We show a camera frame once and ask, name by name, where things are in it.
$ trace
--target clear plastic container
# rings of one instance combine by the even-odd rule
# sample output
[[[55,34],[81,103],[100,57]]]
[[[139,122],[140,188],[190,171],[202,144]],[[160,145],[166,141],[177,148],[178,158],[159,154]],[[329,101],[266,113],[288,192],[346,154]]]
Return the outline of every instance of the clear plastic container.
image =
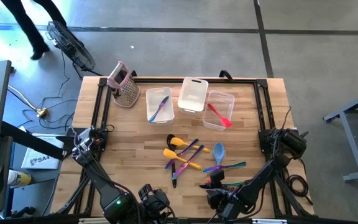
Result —
[[[204,110],[208,82],[197,78],[186,77],[181,86],[178,99],[179,111],[198,116]]]
[[[231,115],[234,108],[234,96],[228,93],[211,90],[208,94],[208,101],[203,116],[203,125],[206,128],[223,131],[226,128],[221,124],[221,119],[214,111],[209,108],[210,103],[223,117],[231,120]]]
[[[165,105],[158,112],[152,125],[168,125],[173,123],[175,115],[173,114],[173,103],[172,103],[172,91],[171,88],[153,88],[146,91],[146,108],[147,108],[147,120],[154,115],[160,106],[161,101],[169,96],[169,99]]]

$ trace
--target gray floor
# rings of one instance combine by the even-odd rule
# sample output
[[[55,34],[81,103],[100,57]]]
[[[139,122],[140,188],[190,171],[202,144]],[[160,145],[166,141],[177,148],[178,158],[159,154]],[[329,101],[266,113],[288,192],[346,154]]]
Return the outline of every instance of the gray floor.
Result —
[[[37,25],[50,19],[42,8],[22,0]],[[81,27],[195,27],[257,29],[251,0],[196,1],[65,1],[55,0],[69,26]],[[266,29],[358,30],[358,0],[260,0]],[[0,25],[14,18],[0,2]],[[221,69],[234,77],[266,77],[259,34],[180,34],[141,32],[76,32],[96,61],[95,70],[109,74],[118,60],[138,75],[216,76]],[[0,30],[0,59],[12,60],[17,72],[9,83],[31,102],[55,96],[63,76],[60,51],[54,49],[38,62],[29,60],[31,48],[20,30]],[[274,77],[284,78],[295,124],[309,131],[304,160],[311,197],[317,215],[358,221],[358,181],[345,184],[342,175],[356,172],[350,146],[341,123],[325,124],[324,115],[358,96],[358,35],[267,35]],[[76,99],[81,82],[66,59],[62,99]],[[54,109],[49,121],[71,114],[75,102]],[[26,121],[26,109],[8,94],[4,119],[18,125]],[[31,131],[63,133],[45,129],[35,121]],[[358,121],[351,119],[357,126]],[[46,204],[53,181],[20,189],[14,207]]]

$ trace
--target person's leg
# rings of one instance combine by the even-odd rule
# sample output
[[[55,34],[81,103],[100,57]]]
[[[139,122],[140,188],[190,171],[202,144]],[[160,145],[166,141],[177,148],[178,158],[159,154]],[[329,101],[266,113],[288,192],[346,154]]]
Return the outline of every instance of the person's leg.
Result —
[[[21,0],[1,0],[2,3],[9,9],[15,17],[17,23],[20,25],[31,46],[34,50],[34,55],[31,59],[38,60],[42,57],[44,52],[49,51],[48,45],[44,42],[41,34],[38,32],[30,17],[25,13]]]
[[[60,14],[59,9],[52,2],[52,0],[34,0],[36,3],[40,4],[48,12],[53,21],[58,21],[64,26],[67,26],[66,20]]]

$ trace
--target pink cheese grater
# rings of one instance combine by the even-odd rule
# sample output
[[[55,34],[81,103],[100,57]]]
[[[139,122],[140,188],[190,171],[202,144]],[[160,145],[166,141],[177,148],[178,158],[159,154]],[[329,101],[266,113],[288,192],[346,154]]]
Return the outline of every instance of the pink cheese grater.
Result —
[[[114,102],[121,107],[130,108],[139,97],[140,87],[136,85],[124,62],[118,62],[107,78],[107,84],[112,89]]]

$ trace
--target yellow spoon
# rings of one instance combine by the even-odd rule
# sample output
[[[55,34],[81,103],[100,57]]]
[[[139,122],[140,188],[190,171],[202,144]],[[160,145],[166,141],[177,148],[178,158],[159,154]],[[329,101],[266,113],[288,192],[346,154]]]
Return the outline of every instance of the yellow spoon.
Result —
[[[185,143],[182,139],[176,138],[176,137],[173,137],[173,138],[171,139],[171,144],[174,144],[174,145],[176,145],[176,146],[188,146],[188,145],[190,145],[190,144],[188,144],[188,143]],[[207,148],[204,148],[203,151],[204,151],[204,152],[210,152],[210,150],[207,149]]]
[[[178,159],[179,161],[182,161],[182,162],[187,162],[185,159],[182,159],[180,157],[178,157],[175,152],[169,150],[169,149],[164,149],[164,156],[168,159]],[[189,165],[196,168],[196,169],[199,169],[199,170],[203,170],[203,168],[195,163],[192,163],[192,162],[189,162]]]

